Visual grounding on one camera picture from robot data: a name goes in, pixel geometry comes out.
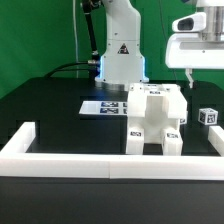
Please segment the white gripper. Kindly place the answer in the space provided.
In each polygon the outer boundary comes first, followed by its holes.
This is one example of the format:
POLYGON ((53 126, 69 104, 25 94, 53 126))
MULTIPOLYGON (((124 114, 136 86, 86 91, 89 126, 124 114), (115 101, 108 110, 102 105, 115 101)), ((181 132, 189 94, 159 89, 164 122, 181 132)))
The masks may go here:
POLYGON ((190 89, 192 69, 224 69, 224 11, 201 11, 177 19, 166 49, 166 65, 185 69, 190 89))

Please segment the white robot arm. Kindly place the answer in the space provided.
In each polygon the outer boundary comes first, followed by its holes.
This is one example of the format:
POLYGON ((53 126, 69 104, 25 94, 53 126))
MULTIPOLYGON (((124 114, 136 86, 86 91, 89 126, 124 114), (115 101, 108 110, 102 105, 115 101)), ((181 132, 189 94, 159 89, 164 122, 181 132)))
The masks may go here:
MULTIPOLYGON (((140 53, 141 16, 130 0, 101 0, 106 10, 107 44, 100 58, 98 85, 111 88, 146 83, 145 58, 140 53)), ((165 63, 183 69, 187 78, 195 69, 224 69, 224 0, 182 0, 197 11, 172 23, 173 35, 165 63)))

